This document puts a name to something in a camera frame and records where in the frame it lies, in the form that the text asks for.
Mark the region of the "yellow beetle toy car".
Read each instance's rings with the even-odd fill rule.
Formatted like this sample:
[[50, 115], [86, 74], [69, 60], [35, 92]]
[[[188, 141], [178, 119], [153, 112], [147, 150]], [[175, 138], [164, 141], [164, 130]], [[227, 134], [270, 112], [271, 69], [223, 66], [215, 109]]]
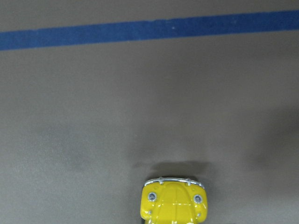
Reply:
[[200, 224], [207, 214], [206, 190], [198, 181], [159, 177], [143, 186], [140, 216], [145, 224]]

